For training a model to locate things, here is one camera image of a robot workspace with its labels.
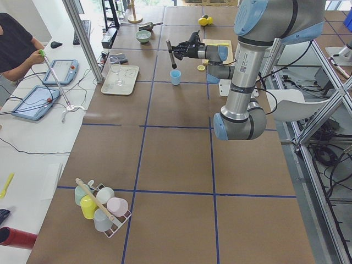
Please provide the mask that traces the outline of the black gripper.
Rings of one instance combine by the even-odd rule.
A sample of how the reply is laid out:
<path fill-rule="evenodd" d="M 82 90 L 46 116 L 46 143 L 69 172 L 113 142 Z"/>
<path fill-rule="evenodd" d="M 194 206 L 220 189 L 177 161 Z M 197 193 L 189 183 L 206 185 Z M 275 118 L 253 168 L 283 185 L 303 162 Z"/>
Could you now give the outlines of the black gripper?
<path fill-rule="evenodd" d="M 204 47 L 205 44 L 201 42 L 199 31 L 196 31 L 191 34 L 187 41 L 172 46 L 171 51 L 178 60 L 182 60 L 184 57 L 199 58 L 198 51 Z"/>

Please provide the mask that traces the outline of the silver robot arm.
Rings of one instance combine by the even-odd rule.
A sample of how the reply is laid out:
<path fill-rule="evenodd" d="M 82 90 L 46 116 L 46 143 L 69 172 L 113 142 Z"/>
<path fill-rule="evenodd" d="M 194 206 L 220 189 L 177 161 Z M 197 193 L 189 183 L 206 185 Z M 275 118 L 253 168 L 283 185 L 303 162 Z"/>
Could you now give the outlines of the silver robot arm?
<path fill-rule="evenodd" d="M 265 112 L 251 97 L 265 50 L 275 39 L 284 44 L 310 41 L 322 34 L 325 1 L 242 1 L 236 14 L 234 32 L 239 53 L 235 66 L 225 66 L 228 49 L 206 45 L 199 33 L 177 46 L 168 46 L 171 59 L 206 59 L 207 80 L 231 80 L 226 104 L 213 117 L 214 132 L 220 140 L 251 140 L 266 128 Z"/>

